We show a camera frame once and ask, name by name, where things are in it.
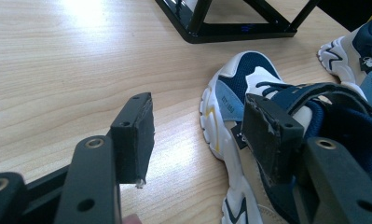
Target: sneaker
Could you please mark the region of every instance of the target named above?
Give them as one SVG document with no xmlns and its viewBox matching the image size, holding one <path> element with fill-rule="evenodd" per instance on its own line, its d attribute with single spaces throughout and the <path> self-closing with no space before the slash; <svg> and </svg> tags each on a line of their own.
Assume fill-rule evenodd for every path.
<svg viewBox="0 0 372 224">
<path fill-rule="evenodd" d="M 343 91 L 356 99 L 332 104 L 328 113 L 319 100 L 300 100 L 300 95 L 307 95 L 303 93 L 317 89 L 318 92 L 336 90 L 339 95 Z M 300 94 L 292 95 L 295 90 Z M 223 200 L 222 223 L 298 222 L 293 186 L 269 187 L 252 151 L 244 150 L 245 146 L 237 142 L 239 137 L 231 132 L 242 122 L 246 93 L 262 95 L 282 107 L 294 108 L 289 114 L 305 128 L 304 138 L 332 138 L 353 151 L 355 157 L 362 148 L 363 155 L 359 157 L 366 164 L 363 167 L 372 173 L 372 108 L 364 99 L 346 87 L 331 83 L 288 85 L 266 56 L 245 51 L 234 56 L 214 75 L 200 103 L 204 138 L 215 157 L 225 162 L 228 172 L 229 189 Z"/>
<path fill-rule="evenodd" d="M 323 67 L 338 76 L 372 105 L 372 20 L 348 35 L 322 45 L 318 58 Z"/>
</svg>

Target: wood grain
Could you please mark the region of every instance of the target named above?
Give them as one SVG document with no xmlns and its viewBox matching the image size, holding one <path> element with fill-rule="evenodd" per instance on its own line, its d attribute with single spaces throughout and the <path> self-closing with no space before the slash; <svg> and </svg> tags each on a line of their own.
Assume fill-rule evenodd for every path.
<svg viewBox="0 0 372 224">
<path fill-rule="evenodd" d="M 306 4 L 271 2 L 288 20 Z M 214 1 L 207 20 L 261 20 L 243 4 Z M 315 54 L 346 33 L 315 8 L 293 38 L 190 45 L 153 0 L 0 1 L 0 172 L 29 183 L 63 167 L 80 140 L 106 134 L 130 97 L 151 91 L 156 144 L 147 185 L 121 186 L 123 215 L 219 223 L 227 171 L 199 124 L 210 78 L 251 49 L 286 82 L 335 81 Z"/>
</svg>

